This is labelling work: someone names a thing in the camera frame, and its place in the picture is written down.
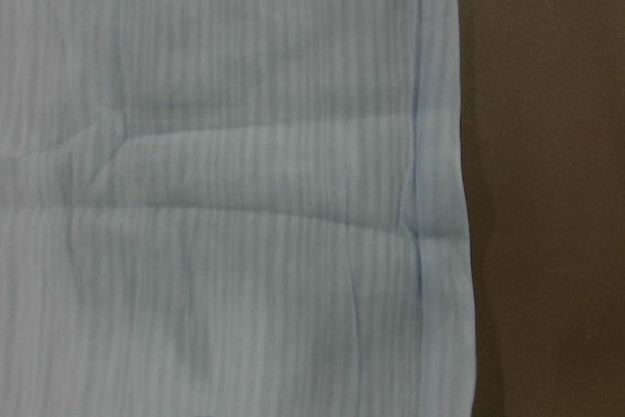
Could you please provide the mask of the light blue button shirt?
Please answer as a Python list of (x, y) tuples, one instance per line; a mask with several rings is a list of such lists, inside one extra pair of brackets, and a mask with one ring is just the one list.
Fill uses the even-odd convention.
[(5, 416), (468, 416), (458, 0), (1, 0)]

